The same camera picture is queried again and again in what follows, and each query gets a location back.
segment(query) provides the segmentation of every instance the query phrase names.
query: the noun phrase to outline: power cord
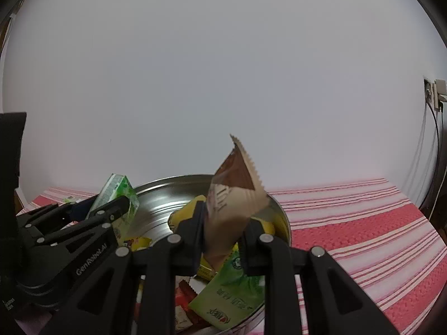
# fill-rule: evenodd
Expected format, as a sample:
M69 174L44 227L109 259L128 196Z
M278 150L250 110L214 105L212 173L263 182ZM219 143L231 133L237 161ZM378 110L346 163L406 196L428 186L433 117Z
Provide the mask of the power cord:
M444 105L442 104L442 102L439 103L439 108L441 109L441 124L442 124L442 125L441 125L441 137L443 137L443 135L444 135L444 119L443 119ZM441 141L441 152L442 152L442 150L443 150L443 149L442 149L442 143L443 143L443 141L444 141L444 139L442 139L442 141ZM443 184L444 184L444 180L446 179L446 174L447 174L447 165L446 165L446 168L445 168L445 170L444 170L444 176L443 176L443 179L442 179L442 181L441 181L441 185L439 186L438 193L436 194L436 198L434 199L433 208L431 208L431 213L430 213L430 216L428 217L428 221L430 221L431 216L433 215L434 208L435 208L436 203L437 203L437 201L438 201L439 193L441 192L441 189L442 189Z
M438 121L437 121L436 116L435 116L435 114L434 114L433 108L431 107L430 102L428 101L428 94L425 96L425 103L426 103L426 105L428 106L428 108L430 108L430 112L431 112L431 114L432 114L432 116L433 116L434 126L435 126L435 128L436 128L436 137L437 137L437 143L438 143L438 146L437 146L437 151L436 151L436 163L435 163L435 166L434 166L433 179L432 179L432 181L431 181L431 183L430 183L430 186L429 186L429 188L428 188L427 193L425 194L424 199L422 200L421 205L419 206L419 210L421 210L421 209L424 207L424 204L425 204L425 202L426 202L426 200L427 200L429 194L434 190L434 185L435 185L436 177L437 177L437 175L438 175L439 156L440 156L440 144L439 144Z

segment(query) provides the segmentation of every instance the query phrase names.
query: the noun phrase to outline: electrical outlet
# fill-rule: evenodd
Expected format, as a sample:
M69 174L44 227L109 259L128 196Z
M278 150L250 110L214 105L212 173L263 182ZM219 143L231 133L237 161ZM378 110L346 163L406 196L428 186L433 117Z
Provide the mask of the electrical outlet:
M434 107L433 84L427 79L424 79L424 97L430 106Z

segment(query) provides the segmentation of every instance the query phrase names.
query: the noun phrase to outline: pink and white striped fabric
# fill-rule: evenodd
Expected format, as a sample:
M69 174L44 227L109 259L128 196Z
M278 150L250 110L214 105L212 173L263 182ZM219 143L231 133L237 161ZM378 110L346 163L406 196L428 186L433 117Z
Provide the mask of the pink and white striped fabric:
M292 245L324 247L402 335L412 334L447 281L447 247L433 226L386 179L271 191L287 213ZM93 193L50 188L24 209ZM303 291L297 276L303 333ZM262 334L263 322L251 331Z

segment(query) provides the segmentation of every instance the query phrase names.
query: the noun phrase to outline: round metal pin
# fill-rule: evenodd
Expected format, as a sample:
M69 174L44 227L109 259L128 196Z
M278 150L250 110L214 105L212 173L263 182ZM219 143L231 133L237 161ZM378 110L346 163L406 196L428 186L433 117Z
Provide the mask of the round metal pin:
M178 234L171 234L168 237L168 242L171 244L179 243L181 240L182 240L182 237L179 236Z
M310 250L310 252L312 252L312 254L316 257L321 257L323 256L326 251L324 250L324 248L320 247L320 246L315 246L312 247L312 249Z
M271 243L273 242L273 236L271 234L264 233L259 236L259 240L262 243Z
M118 247L116 250L115 250L115 254L118 256L118 257L125 257L125 256L127 256L128 254L129 254L129 248L127 248L127 247Z

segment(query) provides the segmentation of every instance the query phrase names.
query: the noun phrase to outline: black cable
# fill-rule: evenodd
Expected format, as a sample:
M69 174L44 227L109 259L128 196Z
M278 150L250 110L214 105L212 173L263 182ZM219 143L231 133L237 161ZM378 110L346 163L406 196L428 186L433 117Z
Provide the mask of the black cable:
M419 210L421 210L424 207L425 201L428 198L428 195L433 191L434 189L434 185L435 185L435 181L436 181L436 177L438 175L438 167L439 167L439 156L440 156L440 147L439 147L439 130L438 130L438 122L436 120L436 116L434 114L433 108L431 107L430 103L428 101L425 101L425 103L428 105L428 108L430 108L430 112L433 116L434 119L434 126L436 128L436 137L438 139L438 147L437 147L437 151L436 151L436 164L434 166L434 174L433 174L433 179L431 181L431 184L428 188L427 193L425 194L424 200L422 201L421 205L419 206Z

